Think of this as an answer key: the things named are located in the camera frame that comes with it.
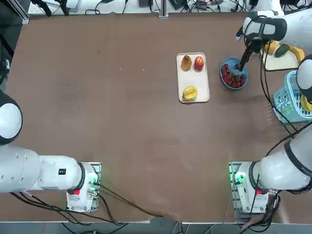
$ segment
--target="floor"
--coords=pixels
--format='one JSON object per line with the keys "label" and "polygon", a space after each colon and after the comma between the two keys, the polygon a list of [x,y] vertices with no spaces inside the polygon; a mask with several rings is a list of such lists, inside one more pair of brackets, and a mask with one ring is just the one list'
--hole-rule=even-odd
{"label": "floor", "polygon": [[[164,218],[156,218],[150,224],[129,224],[128,226],[115,232],[116,234],[171,234],[176,222]],[[117,227],[114,224],[95,223],[87,227],[77,226],[77,224],[66,224],[72,231],[79,234],[85,230],[97,230],[102,234],[108,234]],[[188,228],[188,234],[203,234],[209,225],[193,224]],[[59,223],[1,223],[0,233],[2,234],[70,234]],[[213,228],[214,234],[238,234],[239,227],[234,224],[216,225]],[[266,234],[310,234],[312,225],[287,225],[287,224],[272,224],[271,227],[265,231]],[[245,234],[251,234],[251,231],[246,231]]]}
{"label": "floor", "polygon": [[[5,7],[0,2],[0,33],[2,33],[5,39],[8,41],[10,46],[15,49],[16,43],[18,41],[21,30],[21,19],[15,15],[10,9]],[[4,58],[12,60],[7,52],[4,52]],[[142,234],[159,234],[159,233],[172,233],[176,221],[155,218],[150,224],[129,224],[125,228],[116,232],[117,234],[130,234],[130,233],[142,233]],[[67,226],[76,233],[80,233],[85,230],[98,230],[102,233],[109,233],[116,229],[114,224],[108,223],[95,223],[91,226],[80,226],[75,224],[67,224]],[[188,234],[203,234],[209,225],[199,225],[193,224],[188,229]],[[213,228],[214,234],[238,234],[240,231],[237,225],[224,224],[216,225]],[[0,233],[1,234],[68,234],[70,233],[66,230],[60,223],[0,223]],[[283,225],[283,224],[272,224],[271,227],[265,232],[267,234],[310,234],[312,233],[312,225]]]}

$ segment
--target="banana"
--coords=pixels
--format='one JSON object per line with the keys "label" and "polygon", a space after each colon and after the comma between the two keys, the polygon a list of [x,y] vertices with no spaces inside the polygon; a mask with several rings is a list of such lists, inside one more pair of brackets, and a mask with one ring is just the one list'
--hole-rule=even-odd
{"label": "banana", "polygon": [[289,50],[292,51],[296,55],[298,62],[301,62],[301,60],[304,59],[305,55],[302,49],[299,49],[294,46],[289,46]]}
{"label": "banana", "polygon": [[268,55],[272,55],[277,47],[277,42],[276,40],[273,40],[270,44],[270,47],[269,47],[269,44],[270,43],[267,43],[264,47],[264,52],[267,52]]}
{"label": "banana", "polygon": [[301,95],[301,106],[306,111],[312,111],[312,105],[308,102],[307,98]]}
{"label": "banana", "polygon": [[194,99],[197,96],[198,90],[194,86],[188,86],[183,91],[183,98],[187,101]]}

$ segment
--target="yellow banana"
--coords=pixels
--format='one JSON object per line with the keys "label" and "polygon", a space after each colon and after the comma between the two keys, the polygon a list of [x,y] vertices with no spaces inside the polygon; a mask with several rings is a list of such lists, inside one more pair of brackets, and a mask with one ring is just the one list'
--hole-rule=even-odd
{"label": "yellow banana", "polygon": [[299,48],[294,47],[294,46],[289,46],[289,50],[292,51],[296,55],[298,62],[301,62],[301,60],[304,59],[305,55],[304,55],[304,51],[302,49],[299,49]]}
{"label": "yellow banana", "polygon": [[267,52],[268,55],[272,55],[273,52],[275,51],[276,47],[277,47],[277,42],[276,40],[273,40],[270,44],[270,47],[269,47],[269,44],[270,43],[267,43],[264,47],[264,52]]}

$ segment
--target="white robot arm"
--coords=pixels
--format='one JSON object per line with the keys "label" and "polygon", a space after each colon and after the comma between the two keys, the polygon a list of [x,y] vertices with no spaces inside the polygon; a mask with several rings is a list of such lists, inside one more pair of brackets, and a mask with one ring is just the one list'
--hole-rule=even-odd
{"label": "white robot arm", "polygon": [[100,163],[76,162],[67,156],[39,156],[9,145],[22,128],[18,104],[0,91],[0,193],[29,190],[66,190],[67,208],[97,210]]}
{"label": "white robot arm", "polygon": [[[268,3],[275,11],[249,12],[236,34],[244,35],[246,46],[252,43],[260,49],[270,40],[277,40],[312,53],[312,9],[284,15],[277,1]],[[242,61],[248,61],[250,53],[244,53]],[[301,93],[312,101],[312,55],[299,64],[297,84]],[[308,191],[312,187],[312,125],[300,132],[295,139],[285,143],[281,150],[258,162],[244,162],[235,174],[243,212],[264,213],[268,190],[288,190],[294,193]],[[257,194],[253,209],[254,195]]]}

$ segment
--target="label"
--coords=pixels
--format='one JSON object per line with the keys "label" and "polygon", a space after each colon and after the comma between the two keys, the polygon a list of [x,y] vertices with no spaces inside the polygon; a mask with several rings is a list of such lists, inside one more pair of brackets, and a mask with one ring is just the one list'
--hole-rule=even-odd
{"label": "label", "polygon": [[65,174],[66,174],[66,169],[61,169],[61,168],[60,168],[60,169],[58,170],[58,174],[59,174],[59,175],[65,175]]}

